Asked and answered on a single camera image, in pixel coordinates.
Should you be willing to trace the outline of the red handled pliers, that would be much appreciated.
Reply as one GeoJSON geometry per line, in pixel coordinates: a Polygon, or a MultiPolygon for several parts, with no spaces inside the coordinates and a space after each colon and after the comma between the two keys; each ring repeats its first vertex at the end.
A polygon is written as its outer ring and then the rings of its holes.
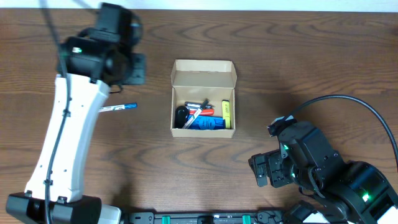
{"type": "MultiPolygon", "coordinates": [[[[185,102],[185,106],[189,109],[190,115],[194,115],[201,106],[199,103],[193,102],[185,102]]],[[[214,115],[214,106],[213,105],[206,105],[205,109],[202,109],[200,115],[201,116],[213,116],[214,115]]]]}

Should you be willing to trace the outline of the black capped white marker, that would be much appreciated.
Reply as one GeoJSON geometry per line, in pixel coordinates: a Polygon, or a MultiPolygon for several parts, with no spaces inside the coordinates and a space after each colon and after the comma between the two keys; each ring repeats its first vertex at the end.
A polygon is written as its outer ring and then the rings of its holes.
{"type": "Polygon", "coordinates": [[[188,121],[184,124],[183,129],[188,129],[192,123],[197,119],[197,117],[200,115],[200,113],[206,108],[207,104],[209,103],[209,100],[206,99],[200,107],[194,112],[191,118],[188,119],[188,121]]]}

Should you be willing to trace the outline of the cardboard box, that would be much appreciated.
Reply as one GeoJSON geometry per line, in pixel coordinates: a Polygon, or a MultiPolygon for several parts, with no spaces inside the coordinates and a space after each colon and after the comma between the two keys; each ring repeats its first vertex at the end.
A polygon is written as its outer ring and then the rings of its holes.
{"type": "Polygon", "coordinates": [[[173,137],[231,138],[236,130],[235,87],[237,73],[232,61],[177,59],[171,72],[172,112],[170,130],[173,137]],[[229,102],[230,128],[216,130],[180,129],[175,125],[176,112],[186,102],[203,103],[214,109],[213,116],[222,117],[223,101],[229,102]]]}

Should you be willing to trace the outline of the black correction tape dispenser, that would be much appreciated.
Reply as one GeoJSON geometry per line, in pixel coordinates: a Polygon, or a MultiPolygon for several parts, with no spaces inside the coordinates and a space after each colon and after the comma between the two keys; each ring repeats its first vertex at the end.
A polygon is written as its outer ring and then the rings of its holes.
{"type": "Polygon", "coordinates": [[[175,110],[174,128],[182,129],[188,121],[190,110],[186,106],[179,106],[175,110]]]}

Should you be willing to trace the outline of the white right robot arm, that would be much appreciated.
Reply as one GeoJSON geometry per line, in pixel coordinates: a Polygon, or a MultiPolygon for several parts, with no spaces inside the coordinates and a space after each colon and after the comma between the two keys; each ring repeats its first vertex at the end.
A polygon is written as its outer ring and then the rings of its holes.
{"type": "Polygon", "coordinates": [[[397,193],[385,175],[367,162],[345,163],[338,152],[302,164],[279,150],[248,160],[259,187],[298,185],[338,221],[379,223],[397,208],[397,193]]]}

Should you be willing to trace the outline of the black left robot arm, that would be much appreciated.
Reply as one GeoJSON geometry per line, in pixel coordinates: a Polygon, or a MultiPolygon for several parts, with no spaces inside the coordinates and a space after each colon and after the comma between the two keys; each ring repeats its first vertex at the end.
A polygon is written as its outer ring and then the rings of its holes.
{"type": "Polygon", "coordinates": [[[142,55],[136,40],[71,37],[60,46],[52,115],[42,152],[23,192],[6,212],[23,223],[126,223],[118,207],[84,193],[84,172],[96,120],[114,85],[128,83],[142,55]]]}

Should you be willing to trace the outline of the yellow highlighter pen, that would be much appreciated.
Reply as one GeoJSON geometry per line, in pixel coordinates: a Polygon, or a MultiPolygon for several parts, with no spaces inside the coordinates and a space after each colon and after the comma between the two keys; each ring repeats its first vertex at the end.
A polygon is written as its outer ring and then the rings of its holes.
{"type": "Polygon", "coordinates": [[[231,113],[230,113],[230,103],[228,100],[223,100],[222,105],[222,117],[224,120],[224,125],[226,129],[231,128],[231,113]]]}

